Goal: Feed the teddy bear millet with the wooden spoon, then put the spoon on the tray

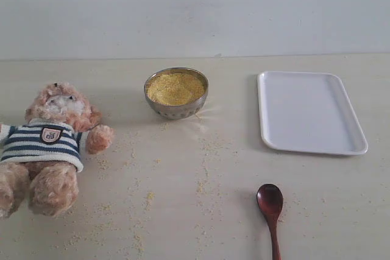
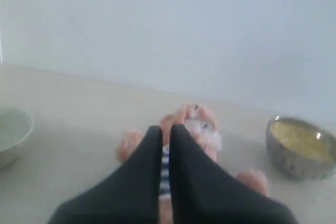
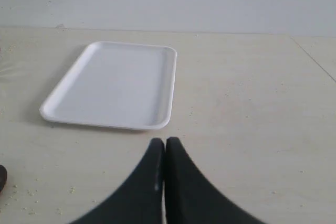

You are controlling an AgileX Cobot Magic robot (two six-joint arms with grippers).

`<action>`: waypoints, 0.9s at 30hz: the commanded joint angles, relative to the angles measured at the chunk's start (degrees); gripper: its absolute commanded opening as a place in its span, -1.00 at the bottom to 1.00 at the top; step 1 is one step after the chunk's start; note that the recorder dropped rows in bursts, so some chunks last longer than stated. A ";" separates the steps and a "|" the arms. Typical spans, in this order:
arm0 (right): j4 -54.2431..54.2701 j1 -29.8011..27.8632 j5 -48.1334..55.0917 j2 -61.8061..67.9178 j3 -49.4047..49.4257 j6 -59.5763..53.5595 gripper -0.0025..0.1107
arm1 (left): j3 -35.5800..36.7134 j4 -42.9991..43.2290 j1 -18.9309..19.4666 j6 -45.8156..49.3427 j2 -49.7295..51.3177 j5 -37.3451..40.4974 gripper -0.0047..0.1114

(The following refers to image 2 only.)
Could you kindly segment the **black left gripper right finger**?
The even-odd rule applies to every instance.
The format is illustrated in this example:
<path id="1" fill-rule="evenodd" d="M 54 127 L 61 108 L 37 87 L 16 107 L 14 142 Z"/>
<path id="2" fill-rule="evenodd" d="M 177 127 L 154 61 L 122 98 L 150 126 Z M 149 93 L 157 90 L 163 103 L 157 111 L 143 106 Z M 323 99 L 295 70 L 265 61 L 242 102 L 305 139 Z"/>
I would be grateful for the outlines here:
<path id="1" fill-rule="evenodd" d="M 171 128 L 169 165 L 174 223 L 297 223 L 287 206 L 224 171 L 181 124 Z"/>

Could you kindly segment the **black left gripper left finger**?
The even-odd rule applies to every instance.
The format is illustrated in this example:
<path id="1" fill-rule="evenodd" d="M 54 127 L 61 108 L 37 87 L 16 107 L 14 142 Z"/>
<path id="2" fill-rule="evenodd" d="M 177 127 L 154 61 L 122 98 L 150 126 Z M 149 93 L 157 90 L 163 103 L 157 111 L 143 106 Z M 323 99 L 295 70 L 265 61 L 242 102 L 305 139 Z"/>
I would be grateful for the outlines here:
<path id="1" fill-rule="evenodd" d="M 158 223 L 161 163 L 162 131 L 151 126 L 116 171 L 61 204 L 49 223 Z"/>

